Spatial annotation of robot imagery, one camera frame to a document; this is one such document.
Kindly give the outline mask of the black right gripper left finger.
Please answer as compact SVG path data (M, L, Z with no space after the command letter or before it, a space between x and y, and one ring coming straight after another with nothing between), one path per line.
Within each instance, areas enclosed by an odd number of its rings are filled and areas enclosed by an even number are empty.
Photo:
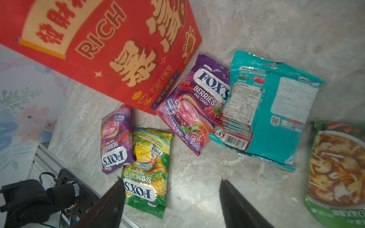
M121 178L96 202L74 228L118 228L125 204L125 186Z

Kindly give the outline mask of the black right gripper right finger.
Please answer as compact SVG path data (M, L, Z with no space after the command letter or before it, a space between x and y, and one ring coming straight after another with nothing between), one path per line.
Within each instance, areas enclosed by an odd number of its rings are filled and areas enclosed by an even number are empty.
M221 180L219 194L227 228L273 228L228 180Z

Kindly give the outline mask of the purple Fox's berries bag front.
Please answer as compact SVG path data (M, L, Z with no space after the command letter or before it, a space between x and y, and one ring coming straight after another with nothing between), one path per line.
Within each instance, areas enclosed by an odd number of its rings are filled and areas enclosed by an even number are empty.
M130 106L123 104L102 118L100 156L105 174L135 162Z

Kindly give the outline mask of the red paper gift bag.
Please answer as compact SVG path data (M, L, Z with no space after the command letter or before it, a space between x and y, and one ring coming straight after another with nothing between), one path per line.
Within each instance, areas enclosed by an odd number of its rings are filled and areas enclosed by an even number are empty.
M154 114L202 42L188 1L1 1L1 44Z

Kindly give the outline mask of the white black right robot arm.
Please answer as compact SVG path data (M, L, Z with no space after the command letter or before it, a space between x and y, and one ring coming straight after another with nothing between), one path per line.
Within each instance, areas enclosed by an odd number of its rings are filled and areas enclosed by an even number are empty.
M131 184L119 179L109 191L79 220L75 228L118 228L121 223L125 193ZM48 221L51 214L74 205L74 185L64 184L45 190L38 180L25 180L1 187L7 214L5 227L21 228L29 223ZM228 181L220 183L220 201L227 228L271 228L272 225Z

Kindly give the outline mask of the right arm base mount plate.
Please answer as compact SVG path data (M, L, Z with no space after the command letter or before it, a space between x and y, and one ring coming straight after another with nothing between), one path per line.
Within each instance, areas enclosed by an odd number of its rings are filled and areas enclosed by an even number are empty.
M51 212L64 212L67 218L76 215L81 219L100 199L91 187L65 168L60 169L58 175L42 172L39 175L41 184L44 175L51 176L54 182L54 185L46 190L51 202Z

